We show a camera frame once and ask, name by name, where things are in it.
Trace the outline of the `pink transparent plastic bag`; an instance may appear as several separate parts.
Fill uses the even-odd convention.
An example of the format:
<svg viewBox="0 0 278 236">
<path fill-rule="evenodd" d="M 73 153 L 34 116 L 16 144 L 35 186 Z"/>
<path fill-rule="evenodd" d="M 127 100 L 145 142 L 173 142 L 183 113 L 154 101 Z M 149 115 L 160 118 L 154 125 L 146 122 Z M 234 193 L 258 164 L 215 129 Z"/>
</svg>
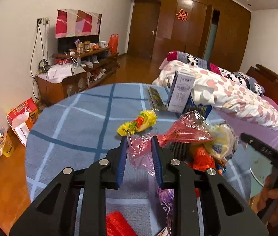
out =
<svg viewBox="0 0 278 236">
<path fill-rule="evenodd" d="M 128 135 L 127 154 L 135 169 L 144 168 L 150 175 L 155 174 L 152 161 L 152 138 L 155 136 L 161 147 L 170 143 L 205 143 L 213 140 L 209 133 L 210 125 L 197 111 L 187 112 L 176 120 L 164 134 L 143 136 Z"/>
</svg>

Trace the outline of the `red double happiness decoration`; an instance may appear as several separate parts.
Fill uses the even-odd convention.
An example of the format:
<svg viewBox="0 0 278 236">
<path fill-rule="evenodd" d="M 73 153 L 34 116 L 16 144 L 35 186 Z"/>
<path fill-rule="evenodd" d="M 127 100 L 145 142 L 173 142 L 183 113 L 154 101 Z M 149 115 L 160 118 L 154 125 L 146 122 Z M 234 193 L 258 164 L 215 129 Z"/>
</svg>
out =
<svg viewBox="0 0 278 236">
<path fill-rule="evenodd" d="M 176 17 L 179 21 L 188 21 L 188 12 L 183 9 L 180 9 L 176 14 Z"/>
</svg>

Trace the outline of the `wooden bed with purple sheet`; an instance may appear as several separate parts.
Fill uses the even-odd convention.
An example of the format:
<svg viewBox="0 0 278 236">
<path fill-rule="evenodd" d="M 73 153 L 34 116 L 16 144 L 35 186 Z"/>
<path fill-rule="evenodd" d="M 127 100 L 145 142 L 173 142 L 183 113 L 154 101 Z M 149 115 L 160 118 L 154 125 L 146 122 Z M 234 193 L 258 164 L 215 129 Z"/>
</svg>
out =
<svg viewBox="0 0 278 236">
<path fill-rule="evenodd" d="M 246 80 L 231 83 L 226 78 L 222 105 L 214 114 L 235 131 L 250 134 L 278 150 L 278 74 L 257 64 L 243 75 Z"/>
</svg>

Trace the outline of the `blue plaid tablecloth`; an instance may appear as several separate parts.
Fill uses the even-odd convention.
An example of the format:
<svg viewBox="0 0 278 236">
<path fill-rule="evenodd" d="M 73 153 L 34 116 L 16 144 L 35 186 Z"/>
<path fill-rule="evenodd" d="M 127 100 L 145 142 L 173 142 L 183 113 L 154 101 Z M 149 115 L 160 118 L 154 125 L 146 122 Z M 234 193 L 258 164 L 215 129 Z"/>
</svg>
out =
<svg viewBox="0 0 278 236">
<path fill-rule="evenodd" d="M 79 170 L 119 146 L 117 128 L 150 109 L 148 86 L 118 83 L 95 87 L 44 109 L 27 140 L 25 168 L 31 199 L 64 168 Z M 127 164 L 118 190 L 106 191 L 106 210 L 119 211 L 137 235 L 166 226 L 157 183 L 145 169 Z"/>
</svg>

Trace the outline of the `purple wrapper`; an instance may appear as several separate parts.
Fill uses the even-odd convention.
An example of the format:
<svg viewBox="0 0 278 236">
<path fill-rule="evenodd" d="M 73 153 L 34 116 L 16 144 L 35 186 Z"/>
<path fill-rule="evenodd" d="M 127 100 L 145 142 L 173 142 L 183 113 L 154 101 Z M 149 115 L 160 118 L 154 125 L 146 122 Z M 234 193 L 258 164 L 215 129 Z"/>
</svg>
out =
<svg viewBox="0 0 278 236">
<path fill-rule="evenodd" d="M 157 188 L 157 193 L 161 207 L 166 213 L 166 227 L 159 235 L 171 235 L 174 219 L 174 190 Z"/>
</svg>

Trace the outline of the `brown wooden wardrobe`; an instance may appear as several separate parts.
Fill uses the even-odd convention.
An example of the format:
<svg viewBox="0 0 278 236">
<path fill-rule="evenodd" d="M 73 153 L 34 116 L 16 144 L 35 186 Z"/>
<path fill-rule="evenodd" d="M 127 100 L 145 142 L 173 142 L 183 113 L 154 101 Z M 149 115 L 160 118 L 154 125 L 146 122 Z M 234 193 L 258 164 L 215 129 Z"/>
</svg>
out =
<svg viewBox="0 0 278 236">
<path fill-rule="evenodd" d="M 182 51 L 229 71 L 240 69 L 251 13 L 232 0 L 157 0 L 161 2 L 152 62 Z M 180 9 L 188 21 L 179 21 Z"/>
</svg>

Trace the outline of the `brown wooden door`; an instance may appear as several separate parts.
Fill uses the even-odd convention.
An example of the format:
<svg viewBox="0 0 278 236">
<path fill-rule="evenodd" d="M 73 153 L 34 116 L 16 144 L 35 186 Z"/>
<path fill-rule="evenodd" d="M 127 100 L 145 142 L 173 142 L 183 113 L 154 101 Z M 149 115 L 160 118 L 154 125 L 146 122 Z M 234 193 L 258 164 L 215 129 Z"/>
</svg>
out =
<svg viewBox="0 0 278 236">
<path fill-rule="evenodd" d="M 135 0 L 127 53 L 151 61 L 155 44 L 161 2 Z"/>
</svg>

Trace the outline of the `red white cardboard box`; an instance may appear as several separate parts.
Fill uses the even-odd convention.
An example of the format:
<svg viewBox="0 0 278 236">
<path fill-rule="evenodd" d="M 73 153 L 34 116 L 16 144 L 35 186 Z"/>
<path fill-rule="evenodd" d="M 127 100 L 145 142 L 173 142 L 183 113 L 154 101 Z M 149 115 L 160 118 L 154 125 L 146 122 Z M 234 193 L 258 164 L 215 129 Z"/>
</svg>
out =
<svg viewBox="0 0 278 236">
<path fill-rule="evenodd" d="M 24 101 L 6 115 L 8 124 L 25 147 L 30 131 L 37 119 L 38 108 L 32 98 Z"/>
</svg>

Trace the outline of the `red mesh net bag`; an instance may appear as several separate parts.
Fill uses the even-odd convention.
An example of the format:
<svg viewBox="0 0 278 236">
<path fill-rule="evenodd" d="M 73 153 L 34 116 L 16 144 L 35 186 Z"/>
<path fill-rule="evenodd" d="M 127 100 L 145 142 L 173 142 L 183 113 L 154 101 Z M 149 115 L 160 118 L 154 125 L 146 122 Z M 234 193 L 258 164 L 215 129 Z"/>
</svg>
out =
<svg viewBox="0 0 278 236">
<path fill-rule="evenodd" d="M 128 224 L 124 216 L 114 211 L 106 216 L 107 235 L 113 236 L 137 236 L 132 227 Z"/>
</svg>

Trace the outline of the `white tall paper box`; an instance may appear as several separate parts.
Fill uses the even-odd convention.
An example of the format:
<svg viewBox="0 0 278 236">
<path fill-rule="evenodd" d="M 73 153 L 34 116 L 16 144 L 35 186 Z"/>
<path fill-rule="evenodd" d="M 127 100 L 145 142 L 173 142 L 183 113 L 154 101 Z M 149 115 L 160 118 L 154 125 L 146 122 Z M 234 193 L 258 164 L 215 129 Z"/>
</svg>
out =
<svg viewBox="0 0 278 236">
<path fill-rule="evenodd" d="M 195 76 L 176 71 L 167 100 L 167 111 L 182 113 L 194 86 Z"/>
</svg>

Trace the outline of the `wall power socket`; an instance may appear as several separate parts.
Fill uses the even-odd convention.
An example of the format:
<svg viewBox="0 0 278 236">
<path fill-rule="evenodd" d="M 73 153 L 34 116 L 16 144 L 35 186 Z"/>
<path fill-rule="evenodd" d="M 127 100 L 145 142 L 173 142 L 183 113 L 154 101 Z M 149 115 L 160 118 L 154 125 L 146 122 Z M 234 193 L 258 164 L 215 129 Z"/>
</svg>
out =
<svg viewBox="0 0 278 236">
<path fill-rule="evenodd" d="M 38 18 L 37 19 L 37 25 L 47 25 L 49 24 L 49 18 Z"/>
</svg>

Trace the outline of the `light blue trash bin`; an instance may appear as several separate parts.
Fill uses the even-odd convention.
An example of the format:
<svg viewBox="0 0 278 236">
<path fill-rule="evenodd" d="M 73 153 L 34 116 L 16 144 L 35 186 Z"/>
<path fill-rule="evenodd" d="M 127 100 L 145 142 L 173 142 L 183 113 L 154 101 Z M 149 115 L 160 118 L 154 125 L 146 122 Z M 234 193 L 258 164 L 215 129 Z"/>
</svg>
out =
<svg viewBox="0 0 278 236">
<path fill-rule="evenodd" d="M 249 144 L 246 144 L 245 151 L 249 158 L 251 176 L 259 186 L 264 187 L 266 177 L 272 172 L 270 160 L 257 152 Z"/>
</svg>

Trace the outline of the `red orange gift bag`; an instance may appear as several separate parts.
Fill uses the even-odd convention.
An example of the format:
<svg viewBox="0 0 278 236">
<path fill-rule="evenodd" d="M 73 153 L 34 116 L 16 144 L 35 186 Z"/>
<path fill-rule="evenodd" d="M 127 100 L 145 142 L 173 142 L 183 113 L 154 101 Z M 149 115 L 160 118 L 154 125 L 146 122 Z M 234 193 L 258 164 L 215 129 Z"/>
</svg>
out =
<svg viewBox="0 0 278 236">
<path fill-rule="evenodd" d="M 116 54 L 118 51 L 119 35 L 112 34 L 109 40 L 109 48 L 111 54 Z"/>
</svg>

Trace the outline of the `yellow bucket with bag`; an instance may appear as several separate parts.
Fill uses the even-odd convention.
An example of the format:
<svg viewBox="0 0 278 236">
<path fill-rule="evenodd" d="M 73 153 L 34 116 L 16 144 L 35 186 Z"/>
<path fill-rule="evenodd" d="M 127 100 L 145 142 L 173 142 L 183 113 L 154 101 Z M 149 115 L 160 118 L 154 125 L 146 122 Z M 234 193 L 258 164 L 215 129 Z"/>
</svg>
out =
<svg viewBox="0 0 278 236">
<path fill-rule="evenodd" d="M 7 129 L 0 128 L 0 156 L 10 157 L 14 152 L 13 142 L 7 133 Z"/>
</svg>

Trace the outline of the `dark flat snack packet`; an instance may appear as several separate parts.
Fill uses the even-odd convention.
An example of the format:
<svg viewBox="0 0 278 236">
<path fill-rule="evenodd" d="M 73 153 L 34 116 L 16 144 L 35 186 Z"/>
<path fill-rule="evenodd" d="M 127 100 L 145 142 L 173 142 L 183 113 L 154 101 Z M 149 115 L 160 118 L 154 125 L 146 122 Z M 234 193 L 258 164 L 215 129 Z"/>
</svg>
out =
<svg viewBox="0 0 278 236">
<path fill-rule="evenodd" d="M 147 93 L 149 96 L 149 101 L 151 104 L 151 109 L 153 111 L 166 111 L 166 106 L 163 103 L 163 100 L 159 94 L 159 91 L 156 88 L 148 87 Z"/>
</svg>

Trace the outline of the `white box on stand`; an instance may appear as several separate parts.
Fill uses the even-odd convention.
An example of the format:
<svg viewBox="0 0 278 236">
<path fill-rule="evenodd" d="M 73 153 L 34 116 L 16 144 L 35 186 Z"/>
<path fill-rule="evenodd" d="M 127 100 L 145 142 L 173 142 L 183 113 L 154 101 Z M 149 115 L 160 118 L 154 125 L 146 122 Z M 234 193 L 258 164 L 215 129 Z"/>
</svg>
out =
<svg viewBox="0 0 278 236">
<path fill-rule="evenodd" d="M 46 75 L 47 80 L 63 79 L 72 76 L 72 65 L 62 64 L 51 66 Z"/>
</svg>

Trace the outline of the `television with patchwork cover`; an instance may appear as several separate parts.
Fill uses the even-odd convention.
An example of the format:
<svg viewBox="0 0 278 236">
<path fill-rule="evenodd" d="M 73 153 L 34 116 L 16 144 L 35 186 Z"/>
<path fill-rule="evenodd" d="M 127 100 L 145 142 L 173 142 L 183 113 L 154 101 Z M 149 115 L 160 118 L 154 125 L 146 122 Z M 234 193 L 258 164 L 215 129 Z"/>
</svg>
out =
<svg viewBox="0 0 278 236">
<path fill-rule="evenodd" d="M 63 53 L 76 49 L 78 41 L 98 43 L 101 21 L 100 13 L 58 9 L 55 25 L 57 51 Z"/>
</svg>

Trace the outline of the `wooden tv stand shelf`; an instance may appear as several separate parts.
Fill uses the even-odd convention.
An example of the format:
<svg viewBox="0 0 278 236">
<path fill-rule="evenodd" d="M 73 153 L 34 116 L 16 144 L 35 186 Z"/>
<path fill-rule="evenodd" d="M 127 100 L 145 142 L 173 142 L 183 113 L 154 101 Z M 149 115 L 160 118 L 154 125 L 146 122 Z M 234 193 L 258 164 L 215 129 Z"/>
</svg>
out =
<svg viewBox="0 0 278 236">
<path fill-rule="evenodd" d="M 96 87 L 120 68 L 118 53 L 111 54 L 109 47 L 82 54 L 57 53 L 52 58 L 55 65 L 71 64 L 72 76 L 47 80 L 47 71 L 36 76 L 40 98 L 47 105 Z"/>
</svg>

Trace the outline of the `white yellow snack wrapper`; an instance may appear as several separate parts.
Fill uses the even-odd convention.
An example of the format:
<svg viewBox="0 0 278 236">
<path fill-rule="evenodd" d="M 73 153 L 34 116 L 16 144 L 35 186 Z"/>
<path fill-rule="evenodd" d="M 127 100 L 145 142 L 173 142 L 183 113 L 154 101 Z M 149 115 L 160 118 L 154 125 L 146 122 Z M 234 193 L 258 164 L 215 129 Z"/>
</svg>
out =
<svg viewBox="0 0 278 236">
<path fill-rule="evenodd" d="M 209 128 L 212 141 L 204 143 L 207 152 L 216 160 L 227 163 L 237 150 L 238 136 L 227 123 L 220 123 Z"/>
</svg>

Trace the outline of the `white mug on shelf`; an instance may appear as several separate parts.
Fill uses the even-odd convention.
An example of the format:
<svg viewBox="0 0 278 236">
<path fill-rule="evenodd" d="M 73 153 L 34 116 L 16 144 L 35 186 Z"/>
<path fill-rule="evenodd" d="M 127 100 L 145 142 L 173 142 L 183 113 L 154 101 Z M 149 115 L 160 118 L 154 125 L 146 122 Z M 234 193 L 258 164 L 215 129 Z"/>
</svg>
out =
<svg viewBox="0 0 278 236">
<path fill-rule="evenodd" d="M 100 43 L 99 43 L 99 47 L 100 47 L 101 49 L 105 49 L 105 48 L 107 48 L 108 46 L 109 46 L 109 44 L 108 44 L 107 41 L 100 41 Z"/>
</svg>

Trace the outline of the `orange blue snack bag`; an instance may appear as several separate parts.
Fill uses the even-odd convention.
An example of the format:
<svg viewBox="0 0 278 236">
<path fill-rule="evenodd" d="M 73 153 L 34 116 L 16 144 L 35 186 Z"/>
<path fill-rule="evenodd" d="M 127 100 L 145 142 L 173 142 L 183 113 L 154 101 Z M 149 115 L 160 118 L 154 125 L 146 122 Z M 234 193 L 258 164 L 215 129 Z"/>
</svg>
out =
<svg viewBox="0 0 278 236">
<path fill-rule="evenodd" d="M 226 163 L 223 160 L 215 160 L 215 167 L 220 175 L 224 175 L 226 172 Z"/>
</svg>

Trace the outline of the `white pink heart duvet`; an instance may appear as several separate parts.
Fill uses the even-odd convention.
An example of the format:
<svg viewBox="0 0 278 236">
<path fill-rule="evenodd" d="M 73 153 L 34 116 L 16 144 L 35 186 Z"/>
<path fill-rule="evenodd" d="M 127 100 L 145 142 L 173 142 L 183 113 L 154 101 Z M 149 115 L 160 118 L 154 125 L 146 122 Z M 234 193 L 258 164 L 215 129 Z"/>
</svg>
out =
<svg viewBox="0 0 278 236">
<path fill-rule="evenodd" d="M 172 84 L 176 71 L 195 76 L 195 83 L 214 88 L 214 108 L 241 120 L 278 130 L 278 111 L 267 100 L 219 74 L 174 60 L 161 70 L 153 85 Z"/>
</svg>

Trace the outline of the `cow pattern folded blanket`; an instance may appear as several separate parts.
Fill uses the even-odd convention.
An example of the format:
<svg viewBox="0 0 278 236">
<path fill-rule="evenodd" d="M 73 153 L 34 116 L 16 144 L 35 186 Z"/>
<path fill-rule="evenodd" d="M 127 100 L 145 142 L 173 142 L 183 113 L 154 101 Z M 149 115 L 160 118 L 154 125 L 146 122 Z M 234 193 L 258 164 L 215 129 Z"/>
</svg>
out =
<svg viewBox="0 0 278 236">
<path fill-rule="evenodd" d="M 230 79 L 237 84 L 240 84 L 252 92 L 256 93 L 259 96 L 263 96 L 265 93 L 264 87 L 258 84 L 257 80 L 248 76 L 244 73 L 238 72 L 230 72 L 226 69 L 222 69 L 204 59 L 195 57 L 191 54 L 180 52 L 180 51 L 171 51 L 167 54 L 166 58 L 162 62 L 160 66 L 160 70 L 163 70 L 168 63 L 171 61 L 180 61 L 181 63 L 185 63 L 187 65 L 198 66 L 201 69 L 209 70 L 213 73 L 219 74 L 227 79 Z"/>
</svg>

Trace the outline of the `red plastic bag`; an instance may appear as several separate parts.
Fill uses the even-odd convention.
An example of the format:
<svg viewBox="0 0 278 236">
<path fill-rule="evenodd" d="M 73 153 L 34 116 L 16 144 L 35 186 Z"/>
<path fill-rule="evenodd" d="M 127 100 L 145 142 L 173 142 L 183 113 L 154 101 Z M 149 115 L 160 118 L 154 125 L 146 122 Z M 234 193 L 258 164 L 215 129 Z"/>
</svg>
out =
<svg viewBox="0 0 278 236">
<path fill-rule="evenodd" d="M 186 155 L 187 165 L 198 171 L 206 171 L 209 168 L 215 169 L 215 160 L 207 152 L 203 144 L 190 145 Z"/>
</svg>

